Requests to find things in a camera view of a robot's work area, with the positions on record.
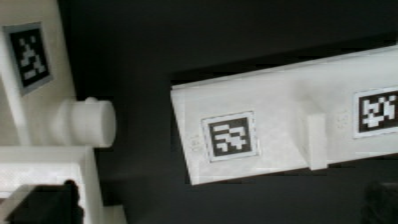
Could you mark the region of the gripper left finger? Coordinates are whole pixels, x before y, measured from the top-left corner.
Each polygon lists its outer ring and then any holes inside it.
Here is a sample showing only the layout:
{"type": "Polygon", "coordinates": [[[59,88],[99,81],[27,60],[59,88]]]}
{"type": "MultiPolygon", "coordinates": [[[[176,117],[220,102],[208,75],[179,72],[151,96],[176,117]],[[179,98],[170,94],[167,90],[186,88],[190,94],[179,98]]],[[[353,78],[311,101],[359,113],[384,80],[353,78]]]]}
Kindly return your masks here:
{"type": "Polygon", "coordinates": [[[21,185],[3,199],[3,224],[83,224],[80,193],[73,180],[21,185]]]}

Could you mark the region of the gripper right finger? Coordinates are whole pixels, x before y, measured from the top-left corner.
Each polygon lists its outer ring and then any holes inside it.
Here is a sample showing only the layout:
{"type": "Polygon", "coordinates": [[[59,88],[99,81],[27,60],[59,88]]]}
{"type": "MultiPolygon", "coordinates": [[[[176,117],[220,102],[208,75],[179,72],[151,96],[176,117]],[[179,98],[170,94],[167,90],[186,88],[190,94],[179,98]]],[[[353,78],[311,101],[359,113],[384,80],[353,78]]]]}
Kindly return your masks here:
{"type": "Polygon", "coordinates": [[[398,183],[366,186],[361,224],[398,224],[398,183]]]}

